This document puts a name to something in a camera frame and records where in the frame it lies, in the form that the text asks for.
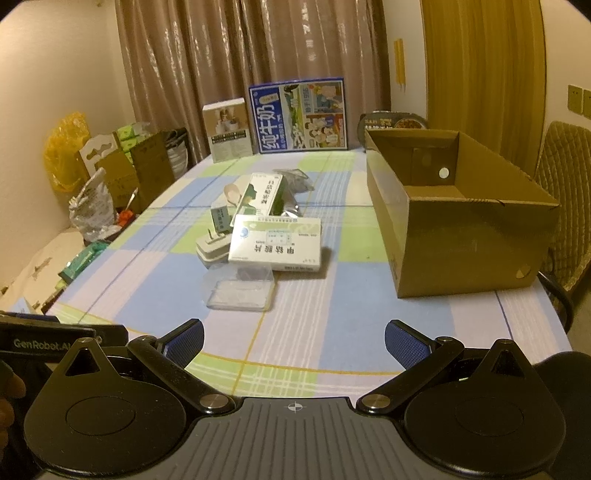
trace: plaid tablecloth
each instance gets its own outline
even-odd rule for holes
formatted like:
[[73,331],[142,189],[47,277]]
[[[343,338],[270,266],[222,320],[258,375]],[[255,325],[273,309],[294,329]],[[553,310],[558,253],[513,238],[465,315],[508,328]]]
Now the plaid tablecloth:
[[[206,269],[195,253],[196,238],[213,228],[209,207],[224,185],[273,168],[300,168],[314,184],[297,200],[304,215],[322,219],[323,269],[276,274],[266,313],[209,310],[201,292]],[[391,319],[470,347],[513,338],[532,362],[570,350],[537,282],[523,290],[398,299],[360,151],[205,160],[163,193],[51,312],[64,323],[116,322],[132,335],[155,336],[199,318],[205,345],[187,369],[237,395],[348,395],[355,402],[402,370],[384,345]]]

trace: open cardboard box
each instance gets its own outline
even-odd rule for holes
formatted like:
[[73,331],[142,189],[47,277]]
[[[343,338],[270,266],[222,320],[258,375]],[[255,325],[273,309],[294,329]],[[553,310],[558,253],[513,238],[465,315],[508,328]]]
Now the open cardboard box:
[[366,132],[368,189],[398,297],[530,285],[558,201],[461,132]]
[[143,140],[129,152],[133,165],[121,150],[117,135],[109,134],[91,138],[80,149],[79,156],[89,174],[99,167],[105,169],[105,182],[116,208],[124,208],[139,188],[131,208],[134,213],[141,213],[174,183],[174,174],[162,133]]

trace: crosshair mark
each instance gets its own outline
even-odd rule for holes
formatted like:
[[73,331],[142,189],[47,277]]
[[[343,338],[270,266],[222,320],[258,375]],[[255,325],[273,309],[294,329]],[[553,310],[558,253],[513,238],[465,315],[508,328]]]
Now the crosshair mark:
[[291,410],[293,413],[297,413],[300,410],[302,410],[303,408],[305,408],[305,406],[303,406],[301,403],[298,402],[293,402],[290,403],[288,406],[286,406],[285,408],[288,408],[289,410]]

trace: yellow plastic bag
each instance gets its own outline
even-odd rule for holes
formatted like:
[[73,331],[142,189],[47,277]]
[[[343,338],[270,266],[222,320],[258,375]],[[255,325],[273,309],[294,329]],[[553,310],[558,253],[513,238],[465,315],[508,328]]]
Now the yellow plastic bag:
[[45,143],[43,163],[55,191],[76,194],[89,179],[86,167],[76,155],[89,138],[86,118],[80,112],[63,118],[51,131]]

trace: plastic bag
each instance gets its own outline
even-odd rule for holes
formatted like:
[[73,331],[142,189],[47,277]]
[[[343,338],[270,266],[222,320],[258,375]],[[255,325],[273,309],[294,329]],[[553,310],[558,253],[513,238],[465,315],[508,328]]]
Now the plastic bag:
[[308,181],[310,177],[302,172],[299,168],[276,168],[273,171],[283,175],[283,178],[285,178],[285,181],[287,182],[287,187],[294,195],[296,193],[305,193],[314,190],[314,187]]
[[87,242],[107,238],[121,230],[119,225],[114,225],[115,208],[105,175],[105,169],[99,168],[78,196],[70,200],[70,221]]
[[309,176],[299,168],[273,170],[275,173],[283,175],[285,179],[285,189],[283,190],[283,213],[281,216],[301,217],[301,209],[296,201],[296,193],[311,192],[314,187],[309,182]]
[[76,153],[90,138],[85,116],[74,112],[63,118],[45,143],[43,163],[56,192],[77,193],[88,173]]
[[170,166],[173,169],[174,179],[178,180],[187,173],[187,166],[189,164],[189,152],[187,151],[187,146],[184,143],[181,143],[176,147],[170,147],[166,153],[168,154]]

